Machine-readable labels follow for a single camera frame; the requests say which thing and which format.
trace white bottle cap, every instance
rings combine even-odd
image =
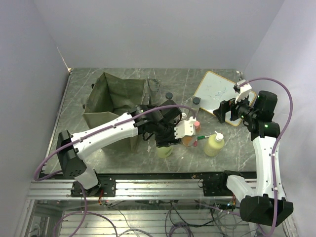
[[[216,137],[215,137],[216,141],[220,142],[224,139],[224,135],[222,133],[218,133],[217,131],[215,131],[215,133],[216,133]]]

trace whiteboard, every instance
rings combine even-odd
[[[215,109],[219,108],[221,101],[236,98],[237,93],[234,90],[234,82],[221,77],[213,72],[207,72],[199,84],[194,96],[201,98],[201,109],[213,114]],[[252,104],[256,93],[251,91],[249,101]],[[230,121],[231,112],[226,113],[225,121],[233,126],[238,126],[241,119]]]

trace gray wall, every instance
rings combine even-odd
[[[294,112],[280,144],[282,182],[294,203],[294,217],[302,237],[315,236],[316,159],[316,1],[285,0],[269,31],[247,66],[247,79],[273,77],[291,91]],[[274,121],[285,124],[289,102],[272,82],[254,82],[258,90],[278,95]]]
[[[13,236],[68,71],[33,1],[0,8],[0,236]]]
[[[69,67],[243,70],[284,0],[35,0]]]

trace table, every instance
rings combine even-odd
[[[173,100],[184,104],[197,89],[206,72],[213,71],[229,80],[238,81],[235,70],[212,69],[127,69],[127,68],[75,68],[70,76],[62,104],[60,117],[53,135],[51,151],[56,148],[59,132],[70,133],[88,129],[82,117],[82,100],[91,92],[103,72],[123,79],[156,78],[161,80],[161,93],[173,93]],[[255,152],[250,133],[242,124],[233,127],[220,124],[215,116],[200,109],[197,119],[201,122],[201,135],[224,134],[225,146],[218,156],[211,158],[203,152],[206,139],[197,147],[174,146],[171,156],[158,158],[154,138],[140,141],[138,152],[128,154],[110,149],[98,150],[86,158],[86,162],[98,173],[165,173],[165,172],[207,172],[207,171],[255,171]],[[57,156],[44,168],[46,174],[59,170]]]

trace yellow border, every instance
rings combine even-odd
[[[199,89],[199,87],[201,86],[201,84],[202,84],[202,82],[203,82],[203,80],[204,80],[204,78],[206,77],[206,74],[208,74],[208,73],[213,73],[213,74],[215,74],[215,75],[217,75],[217,76],[219,76],[219,77],[221,77],[222,79],[225,79],[225,80],[227,80],[227,81],[230,81],[231,83],[233,83],[233,84],[235,84],[236,82],[233,82],[233,81],[231,81],[231,80],[228,80],[227,78],[224,78],[224,77],[222,77],[221,75],[218,75],[218,74],[216,74],[216,73],[214,73],[214,72],[212,72],[212,71],[208,71],[208,72],[206,72],[205,73],[205,75],[204,75],[204,77],[203,77],[203,79],[201,80],[201,82],[199,83],[199,85],[198,85],[198,87],[197,87],[197,90],[194,92],[194,96],[196,95],[196,93],[197,93],[197,91],[198,91],[198,89]],[[254,99],[256,98],[256,92],[254,92],[254,91],[251,91],[251,92],[253,92],[254,93],[254,97],[252,98],[252,100],[250,101],[250,105],[252,104],[252,102],[254,101]],[[205,110],[205,111],[207,111],[208,113],[210,113],[210,114],[212,114],[212,115],[214,115],[213,113],[211,113],[210,111],[208,111],[207,109],[205,109],[205,108],[203,108],[203,107],[200,107],[201,109],[203,109],[203,110]],[[239,123],[237,124],[237,125],[234,125],[234,124],[232,124],[232,123],[230,123],[229,121],[226,121],[227,123],[229,123],[230,125],[232,125],[232,126],[234,126],[234,127],[237,127],[237,126],[239,126],[240,125],[240,123],[241,123],[241,120],[239,121]]]

